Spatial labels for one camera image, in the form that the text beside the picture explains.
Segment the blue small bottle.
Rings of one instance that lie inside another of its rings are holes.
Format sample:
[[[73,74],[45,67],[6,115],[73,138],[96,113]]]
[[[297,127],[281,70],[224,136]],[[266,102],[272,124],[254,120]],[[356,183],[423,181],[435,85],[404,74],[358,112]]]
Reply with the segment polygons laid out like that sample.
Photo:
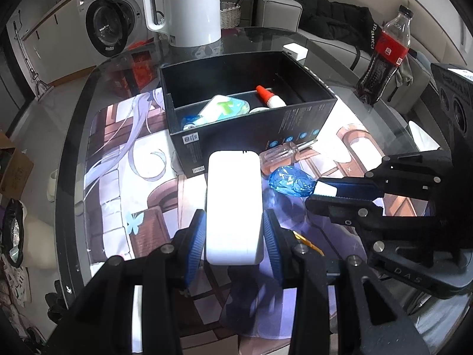
[[[268,186],[287,196],[309,197],[311,195],[336,196],[338,189],[319,180],[294,166],[277,168],[268,177]]]

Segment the white rectangular case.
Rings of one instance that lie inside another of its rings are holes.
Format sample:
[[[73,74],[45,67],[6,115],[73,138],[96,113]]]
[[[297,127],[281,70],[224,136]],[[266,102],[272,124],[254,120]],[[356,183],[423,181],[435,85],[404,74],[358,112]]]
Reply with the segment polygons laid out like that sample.
[[[260,264],[263,253],[260,157],[216,151],[208,159],[205,254],[212,265]]]

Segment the translucent green pill case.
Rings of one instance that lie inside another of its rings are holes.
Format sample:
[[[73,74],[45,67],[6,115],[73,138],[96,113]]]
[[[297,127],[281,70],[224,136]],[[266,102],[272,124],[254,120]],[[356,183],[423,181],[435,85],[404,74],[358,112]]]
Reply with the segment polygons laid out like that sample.
[[[246,100],[225,95],[215,95],[198,113],[185,116],[182,129],[188,130],[208,123],[228,120],[243,114],[248,114],[250,105]]]

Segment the white round tape dispenser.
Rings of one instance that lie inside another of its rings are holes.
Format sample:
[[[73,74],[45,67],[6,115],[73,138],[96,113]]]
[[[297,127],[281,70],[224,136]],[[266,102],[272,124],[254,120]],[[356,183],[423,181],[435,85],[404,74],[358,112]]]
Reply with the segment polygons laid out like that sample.
[[[262,106],[259,106],[259,107],[255,107],[254,109],[252,109],[249,114],[254,114],[254,113],[258,113],[258,112],[264,112],[264,111],[268,111],[270,108],[268,107],[262,107]]]

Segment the black trash bag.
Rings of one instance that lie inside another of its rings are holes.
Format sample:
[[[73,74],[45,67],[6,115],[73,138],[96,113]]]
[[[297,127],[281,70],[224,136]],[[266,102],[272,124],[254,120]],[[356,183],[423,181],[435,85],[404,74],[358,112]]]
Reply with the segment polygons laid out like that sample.
[[[8,262],[14,268],[23,263],[24,212],[19,200],[10,200],[2,220],[1,246]]]

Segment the cola bottle red label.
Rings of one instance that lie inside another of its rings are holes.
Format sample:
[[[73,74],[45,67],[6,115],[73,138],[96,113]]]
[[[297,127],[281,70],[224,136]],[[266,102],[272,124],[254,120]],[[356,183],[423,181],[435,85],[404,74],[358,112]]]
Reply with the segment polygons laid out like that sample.
[[[358,98],[374,106],[383,95],[388,82],[402,65],[410,48],[410,23],[413,12],[399,6],[395,18],[383,26],[364,75],[358,80]]]

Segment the red cap glue bottle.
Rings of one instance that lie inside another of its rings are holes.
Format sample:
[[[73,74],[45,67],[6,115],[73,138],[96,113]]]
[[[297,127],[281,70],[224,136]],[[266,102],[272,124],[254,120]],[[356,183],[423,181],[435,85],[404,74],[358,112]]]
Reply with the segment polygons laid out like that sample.
[[[286,106],[285,101],[281,97],[275,95],[272,91],[269,91],[261,85],[256,87],[256,92],[259,95],[260,100],[270,109]]]

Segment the black storage box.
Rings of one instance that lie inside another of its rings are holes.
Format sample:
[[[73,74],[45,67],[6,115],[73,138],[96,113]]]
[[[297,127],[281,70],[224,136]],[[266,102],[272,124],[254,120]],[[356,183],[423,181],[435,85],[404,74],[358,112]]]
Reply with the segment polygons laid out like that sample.
[[[286,141],[317,138],[337,102],[311,71],[281,51],[225,54],[160,69],[171,142],[187,177],[204,173],[215,151],[260,153]],[[198,114],[215,95],[246,100],[250,111],[267,107],[256,87],[281,97],[285,107],[182,129],[185,116]]]

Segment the black jacket on sofa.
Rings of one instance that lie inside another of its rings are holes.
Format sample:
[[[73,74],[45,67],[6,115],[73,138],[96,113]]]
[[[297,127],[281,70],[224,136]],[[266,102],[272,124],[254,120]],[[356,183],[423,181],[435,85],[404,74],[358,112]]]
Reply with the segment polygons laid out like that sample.
[[[317,37],[337,40],[372,54],[381,28],[370,9],[330,0],[294,0],[302,5],[299,27]]]

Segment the cardboard box on floor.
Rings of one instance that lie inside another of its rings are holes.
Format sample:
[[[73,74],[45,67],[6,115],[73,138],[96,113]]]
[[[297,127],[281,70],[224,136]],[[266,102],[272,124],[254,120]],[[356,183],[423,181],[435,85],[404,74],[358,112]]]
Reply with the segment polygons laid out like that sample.
[[[21,200],[34,163],[3,132],[0,139],[1,194],[10,199]]]

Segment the white power adapter cube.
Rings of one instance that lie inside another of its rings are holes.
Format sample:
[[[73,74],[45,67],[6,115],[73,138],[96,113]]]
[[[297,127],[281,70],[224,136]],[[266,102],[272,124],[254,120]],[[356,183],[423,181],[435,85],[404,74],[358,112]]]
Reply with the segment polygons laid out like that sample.
[[[283,52],[300,62],[306,58],[308,49],[297,43],[288,43],[283,46]]]

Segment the woven white basket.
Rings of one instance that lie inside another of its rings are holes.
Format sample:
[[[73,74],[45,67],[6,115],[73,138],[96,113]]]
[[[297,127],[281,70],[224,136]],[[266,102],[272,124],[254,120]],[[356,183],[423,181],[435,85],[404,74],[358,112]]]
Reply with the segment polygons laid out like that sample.
[[[241,5],[236,2],[221,2],[221,29],[236,28],[241,22]]]

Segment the orange red bag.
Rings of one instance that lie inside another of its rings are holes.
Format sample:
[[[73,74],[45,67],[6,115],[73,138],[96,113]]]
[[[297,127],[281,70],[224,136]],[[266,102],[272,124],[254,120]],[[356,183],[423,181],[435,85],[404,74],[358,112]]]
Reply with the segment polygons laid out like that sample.
[[[128,50],[132,57],[132,74],[137,87],[142,90],[157,78],[158,72],[154,67],[152,53],[147,46],[152,43],[152,39],[133,43]]]

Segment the white electric kettle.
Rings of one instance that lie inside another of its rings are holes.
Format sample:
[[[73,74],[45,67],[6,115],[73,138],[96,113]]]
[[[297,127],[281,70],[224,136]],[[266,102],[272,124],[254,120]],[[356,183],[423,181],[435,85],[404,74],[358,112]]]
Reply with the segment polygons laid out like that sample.
[[[149,31],[165,34],[175,47],[197,47],[221,38],[220,0],[163,0],[163,20],[154,20],[152,0],[143,0]]]

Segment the white front-load washing machine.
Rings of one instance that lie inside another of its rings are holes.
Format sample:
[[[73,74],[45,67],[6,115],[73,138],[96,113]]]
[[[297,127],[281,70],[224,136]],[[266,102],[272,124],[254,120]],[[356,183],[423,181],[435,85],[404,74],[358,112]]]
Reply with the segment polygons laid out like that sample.
[[[76,2],[89,53],[97,65],[152,38],[144,18],[143,0]]]

